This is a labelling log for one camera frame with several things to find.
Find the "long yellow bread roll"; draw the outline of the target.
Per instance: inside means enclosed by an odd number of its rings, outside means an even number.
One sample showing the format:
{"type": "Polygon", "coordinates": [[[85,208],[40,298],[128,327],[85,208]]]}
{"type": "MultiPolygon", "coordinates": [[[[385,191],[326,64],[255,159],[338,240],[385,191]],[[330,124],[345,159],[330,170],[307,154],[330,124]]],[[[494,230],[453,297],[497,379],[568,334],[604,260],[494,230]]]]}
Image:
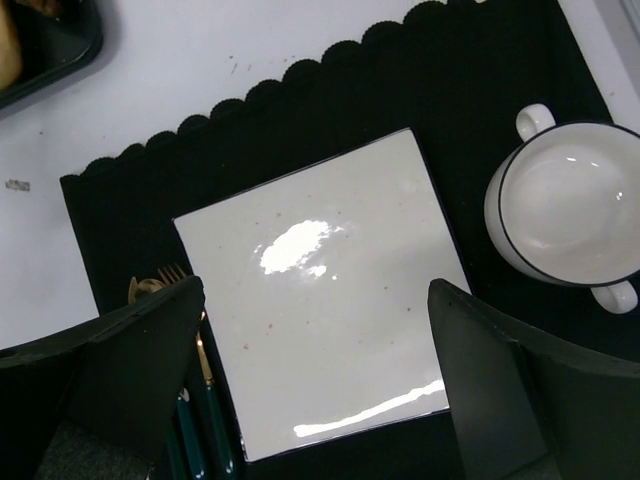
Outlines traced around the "long yellow bread roll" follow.
{"type": "Polygon", "coordinates": [[[8,2],[1,2],[0,24],[0,85],[5,90],[19,78],[23,62],[21,46],[8,2]]]}

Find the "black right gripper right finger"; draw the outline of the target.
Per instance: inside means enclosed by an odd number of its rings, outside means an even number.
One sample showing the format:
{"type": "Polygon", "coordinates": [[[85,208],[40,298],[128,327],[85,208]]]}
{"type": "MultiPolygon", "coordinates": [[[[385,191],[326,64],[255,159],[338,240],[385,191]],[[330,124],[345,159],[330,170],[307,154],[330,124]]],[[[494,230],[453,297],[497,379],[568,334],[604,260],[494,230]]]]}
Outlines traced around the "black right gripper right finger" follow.
{"type": "Polygon", "coordinates": [[[469,479],[636,479],[639,365],[562,340],[444,279],[427,308],[469,479]]]}

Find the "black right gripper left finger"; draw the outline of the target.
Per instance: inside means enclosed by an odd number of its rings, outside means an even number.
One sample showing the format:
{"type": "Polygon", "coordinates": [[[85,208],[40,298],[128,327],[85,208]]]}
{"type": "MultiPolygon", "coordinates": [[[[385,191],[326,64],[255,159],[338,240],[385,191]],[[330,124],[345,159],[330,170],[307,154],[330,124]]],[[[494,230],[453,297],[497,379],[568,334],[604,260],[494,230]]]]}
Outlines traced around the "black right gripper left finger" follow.
{"type": "Polygon", "coordinates": [[[4,479],[145,479],[193,355],[204,289],[189,276],[1,351],[4,479]]]}

